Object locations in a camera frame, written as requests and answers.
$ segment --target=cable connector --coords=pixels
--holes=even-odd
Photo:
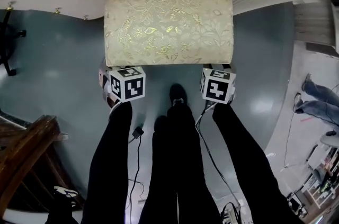
[[[141,127],[136,127],[134,132],[132,133],[134,139],[138,139],[139,137],[141,137],[144,134],[144,131],[142,130]]]

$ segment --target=upholstered stool seat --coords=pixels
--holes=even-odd
[[[106,0],[107,66],[228,64],[232,0]]]

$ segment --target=blue jeans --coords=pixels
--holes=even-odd
[[[300,100],[296,105],[296,113],[305,113],[320,118],[339,133],[339,97],[329,88],[319,86],[312,81],[305,82],[302,89],[317,101]]]

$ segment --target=floor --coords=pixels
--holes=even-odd
[[[3,15],[4,12],[0,12],[0,19]],[[293,53],[293,18],[292,4],[234,17],[233,63],[237,79],[232,106],[262,148],[271,138],[287,90]],[[18,75],[7,77],[0,66],[0,108],[30,122],[42,114],[58,117],[61,130],[69,134],[69,140],[59,143],[57,150],[74,183],[86,195],[91,159],[109,114],[97,75],[104,56],[103,20],[83,21],[46,12],[14,11],[10,24],[26,29],[27,37],[17,40],[11,60]],[[201,69],[201,65],[144,67],[146,97],[133,101],[131,127],[144,124],[138,176],[146,187],[143,198],[147,196],[150,179],[154,121],[166,113],[168,90],[176,82],[186,88],[193,115],[197,117],[201,113],[204,108],[199,91]],[[203,118],[201,130],[219,169],[241,198],[228,150],[211,114]],[[137,142],[130,144],[130,177],[137,169],[137,145]],[[230,192],[213,168],[205,148],[202,153],[207,185],[221,207]],[[140,200],[140,193],[141,187],[137,187],[133,204]],[[137,222],[142,204],[133,208],[132,222]]]
[[[298,190],[305,182],[310,174],[305,165],[306,158],[313,146],[316,144],[322,146],[319,141],[320,137],[332,130],[330,126],[324,124],[320,119],[307,114],[295,114],[293,116],[294,96],[297,92],[301,92],[301,97],[304,101],[313,100],[311,96],[301,91],[301,86],[308,73],[312,74],[312,80],[316,84],[332,89],[339,83],[338,72],[339,59],[307,51],[303,42],[297,41],[295,43],[291,78],[286,99],[272,138],[265,150],[273,173],[278,180],[280,191],[284,195]],[[288,168],[284,168],[284,156],[290,126],[290,137],[286,153],[286,165]]]

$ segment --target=gray floor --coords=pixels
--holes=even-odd
[[[103,20],[83,21],[46,12],[14,11],[10,23],[17,29],[26,29],[27,37],[17,40],[11,60],[18,75],[7,77],[0,66],[0,108],[31,122],[42,114],[58,117],[62,131],[70,137],[58,144],[58,152],[74,182],[85,194],[91,158],[109,114],[101,97],[97,74],[104,56]],[[233,62],[237,78],[232,106],[260,146],[265,148],[278,119],[290,76],[294,32],[292,4],[237,15],[234,31]],[[178,82],[186,88],[193,114],[197,117],[204,107],[199,92],[201,68],[201,65],[144,67],[146,97],[133,101],[132,127],[144,123],[138,179],[146,186],[151,171],[153,123],[169,107],[169,87]],[[238,183],[228,150],[211,114],[203,118],[201,130],[217,165],[237,191]],[[130,145],[130,177],[137,169],[137,145],[137,142]],[[212,195],[219,199],[229,194],[205,148],[202,153]],[[239,153],[246,153],[241,144]],[[133,200],[137,201],[139,197],[135,196]]]

